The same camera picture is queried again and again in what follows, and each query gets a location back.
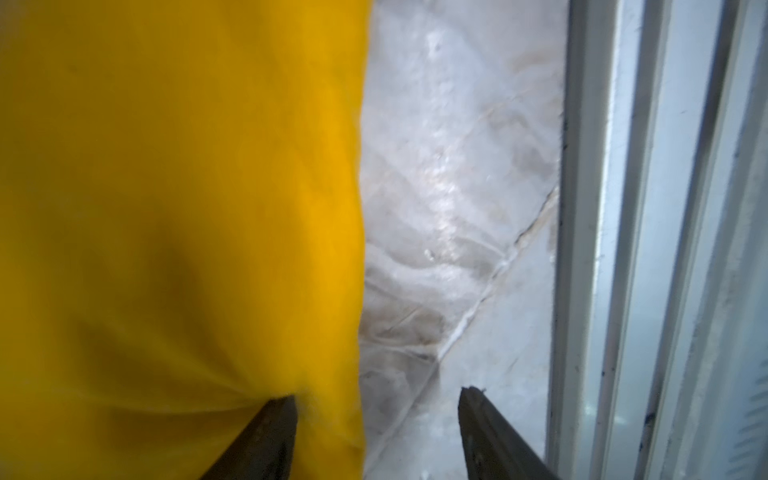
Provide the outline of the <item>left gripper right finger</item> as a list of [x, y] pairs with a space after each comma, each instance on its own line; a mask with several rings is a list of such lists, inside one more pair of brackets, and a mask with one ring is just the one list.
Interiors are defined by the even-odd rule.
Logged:
[[463, 387], [458, 420], [470, 480], [557, 480], [477, 387]]

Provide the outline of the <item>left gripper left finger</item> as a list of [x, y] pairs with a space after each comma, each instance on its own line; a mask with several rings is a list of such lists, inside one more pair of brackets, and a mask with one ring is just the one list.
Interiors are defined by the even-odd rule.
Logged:
[[285, 480], [290, 477], [298, 413], [293, 396], [267, 402], [203, 480]]

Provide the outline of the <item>yellow t-shirt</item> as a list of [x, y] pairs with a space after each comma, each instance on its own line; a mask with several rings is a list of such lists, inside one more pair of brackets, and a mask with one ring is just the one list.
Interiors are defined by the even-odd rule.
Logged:
[[359, 479], [368, 1], [1, 5], [1, 475]]

